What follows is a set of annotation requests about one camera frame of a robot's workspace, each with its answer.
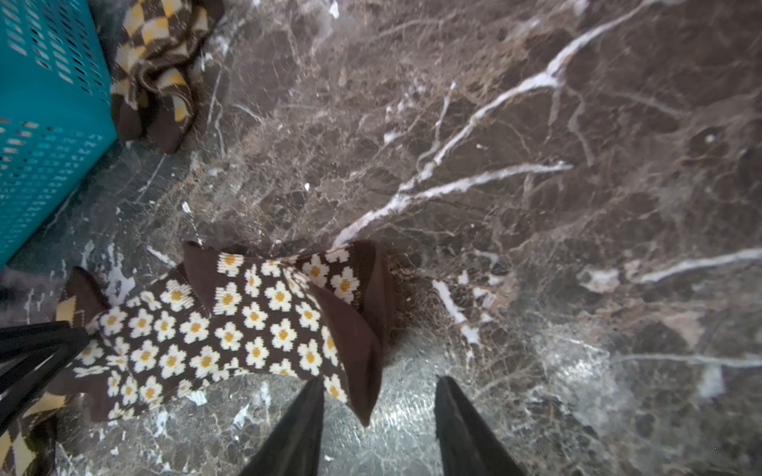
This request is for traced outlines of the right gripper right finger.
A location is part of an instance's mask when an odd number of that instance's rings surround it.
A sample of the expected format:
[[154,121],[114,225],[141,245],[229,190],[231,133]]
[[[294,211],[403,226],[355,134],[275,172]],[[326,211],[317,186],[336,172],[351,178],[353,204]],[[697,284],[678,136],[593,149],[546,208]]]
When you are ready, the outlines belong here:
[[524,475],[454,378],[439,378],[436,435],[444,475]]

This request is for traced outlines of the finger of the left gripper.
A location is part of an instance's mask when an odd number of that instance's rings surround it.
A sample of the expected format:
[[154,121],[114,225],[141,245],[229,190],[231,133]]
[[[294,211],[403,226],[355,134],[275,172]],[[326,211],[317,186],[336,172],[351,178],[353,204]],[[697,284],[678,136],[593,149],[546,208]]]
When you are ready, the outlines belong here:
[[89,335],[67,322],[1,329],[1,429],[31,408],[47,384],[85,347]]

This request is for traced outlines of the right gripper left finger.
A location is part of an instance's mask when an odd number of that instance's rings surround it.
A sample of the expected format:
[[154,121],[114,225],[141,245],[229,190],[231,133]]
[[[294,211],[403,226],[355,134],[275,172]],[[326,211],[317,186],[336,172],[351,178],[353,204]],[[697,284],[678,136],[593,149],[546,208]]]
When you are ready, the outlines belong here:
[[317,475],[324,411],[323,379],[313,378],[239,475]]

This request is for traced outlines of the dark brown argyle sock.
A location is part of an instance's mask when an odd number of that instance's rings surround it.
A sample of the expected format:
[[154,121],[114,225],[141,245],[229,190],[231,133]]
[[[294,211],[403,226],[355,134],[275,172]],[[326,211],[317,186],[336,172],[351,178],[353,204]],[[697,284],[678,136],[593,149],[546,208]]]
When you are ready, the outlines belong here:
[[111,69],[111,118],[120,142],[149,137],[172,154],[194,117],[186,65],[225,12],[217,0],[134,1]]
[[[55,318],[48,322],[65,321],[73,328],[85,330],[89,319],[106,309],[107,299],[97,280],[85,269],[75,267],[63,286]],[[55,378],[61,377],[65,368]],[[8,475],[50,475],[53,472],[57,437],[55,414],[73,394],[53,391],[55,378],[23,416],[5,432],[1,430],[1,469]]]

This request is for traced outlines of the daisy sock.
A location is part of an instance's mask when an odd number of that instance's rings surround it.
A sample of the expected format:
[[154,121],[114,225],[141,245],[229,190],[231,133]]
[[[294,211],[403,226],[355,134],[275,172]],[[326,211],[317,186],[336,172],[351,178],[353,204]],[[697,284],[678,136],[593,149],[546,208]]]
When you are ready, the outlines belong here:
[[233,377],[268,374],[322,378],[329,396],[369,424],[381,387],[383,361],[335,366],[315,339],[298,335],[296,350],[282,352],[262,333],[245,331],[241,319],[216,317],[192,290],[184,260],[89,319],[85,330],[89,345],[52,390],[88,396],[96,422],[133,418]]
[[216,317],[241,319],[282,352],[297,337],[319,341],[335,366],[379,365],[388,345],[395,305],[384,250],[360,240],[312,255],[264,258],[184,246],[192,290]]

